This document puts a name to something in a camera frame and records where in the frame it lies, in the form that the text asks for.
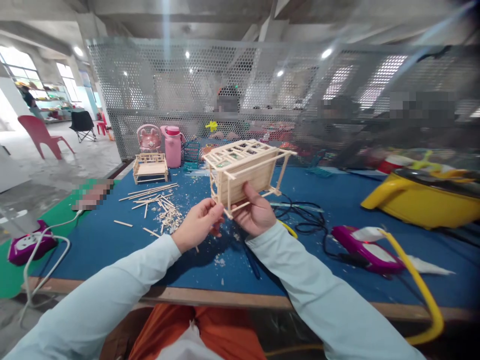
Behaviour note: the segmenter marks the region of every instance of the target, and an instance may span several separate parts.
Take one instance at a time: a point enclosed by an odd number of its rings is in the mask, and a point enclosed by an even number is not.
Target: yellow electric pot
[[[439,179],[428,172],[397,169],[362,203],[425,229],[458,228],[480,219],[480,184]]]

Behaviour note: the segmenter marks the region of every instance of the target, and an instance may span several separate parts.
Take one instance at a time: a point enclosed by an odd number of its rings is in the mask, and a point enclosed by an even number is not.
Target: pot lid
[[[413,170],[409,168],[400,168],[393,172],[399,177],[411,180],[415,183],[453,194],[480,199],[480,183],[477,182],[456,182],[450,179],[442,179],[432,176],[423,170]]]

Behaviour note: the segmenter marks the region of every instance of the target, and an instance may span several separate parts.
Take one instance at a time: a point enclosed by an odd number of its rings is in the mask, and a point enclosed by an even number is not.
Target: miniature wooden bench
[[[255,139],[236,141],[212,149],[203,157],[210,170],[211,197],[217,203],[223,204],[224,212],[229,219],[232,219],[233,212],[250,204],[247,201],[232,209],[232,204],[246,198],[242,189],[245,182],[249,182],[259,193],[266,191],[261,195],[263,197],[270,194],[280,196],[282,194],[279,190],[280,184],[290,155],[297,155],[297,153],[270,146]],[[274,187],[271,183],[275,164],[282,158],[284,158],[283,166]]]
[[[145,176],[159,176],[154,179],[139,180]],[[133,164],[133,179],[135,184],[144,183],[156,180],[167,181],[169,177],[169,168],[165,160],[164,153],[151,152],[136,155],[135,163]]]

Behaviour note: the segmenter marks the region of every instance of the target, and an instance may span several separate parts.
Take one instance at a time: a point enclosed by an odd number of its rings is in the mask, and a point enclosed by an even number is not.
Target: long-sleeve shirt
[[[280,278],[298,315],[323,340],[328,359],[425,360],[280,223],[247,245]],[[107,335],[180,256],[172,237],[163,235],[105,267],[47,311],[4,360],[98,359]],[[191,335],[163,349],[159,359],[219,358]]]

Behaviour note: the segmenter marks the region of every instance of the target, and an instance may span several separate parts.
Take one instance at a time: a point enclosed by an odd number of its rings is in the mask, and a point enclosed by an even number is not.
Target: yellow cable
[[[425,281],[422,279],[417,269],[415,269],[409,257],[407,256],[405,251],[402,249],[400,244],[397,242],[397,240],[395,240],[395,238],[391,233],[383,231],[381,229],[378,229],[378,230],[390,242],[390,244],[395,249],[396,253],[400,256],[400,259],[405,264],[406,269],[410,272],[411,276],[413,277],[413,280],[415,281],[415,284],[418,286],[418,289],[420,290],[423,298],[425,299],[426,306],[428,307],[428,311],[430,311],[430,315],[431,315],[431,326],[427,331],[424,331],[421,334],[418,334],[415,336],[406,337],[405,340],[410,345],[420,345],[420,344],[428,343],[436,339],[438,336],[440,336],[440,334],[444,330],[444,318],[442,316],[442,312],[440,311],[439,306],[437,305],[434,297],[432,296],[432,293],[427,287],[427,284],[425,284]],[[268,352],[265,352],[264,354],[268,358],[268,357],[273,357],[276,355],[291,353],[296,351],[323,350],[323,348],[324,347],[321,344],[308,344],[308,345],[285,347],[279,350],[268,351]]]
[[[288,232],[290,233],[290,235],[292,235],[295,239],[299,239],[299,236],[297,235],[297,233],[290,227],[288,226],[286,223],[284,223],[283,221],[280,221],[280,220],[277,220],[280,224],[282,224],[287,230]]]
[[[427,287],[427,284],[425,284],[425,281],[422,279],[417,269],[415,269],[409,257],[402,249],[400,244],[397,242],[397,240],[395,240],[391,233],[383,231],[381,229],[379,229],[379,231],[383,235],[385,235],[386,239],[393,246],[396,253],[400,256],[400,259],[405,264],[407,270],[410,272],[411,276],[413,277],[413,281],[415,281],[415,284],[418,286],[418,289],[420,290],[423,298],[425,299],[426,306],[428,307],[428,311],[430,311],[431,315],[431,326],[427,331],[422,332],[419,335],[407,337],[405,339],[411,345],[420,345],[430,342],[436,339],[444,330],[444,318],[442,316],[442,312],[440,311],[439,306],[435,302],[435,299],[432,296],[429,288]]]

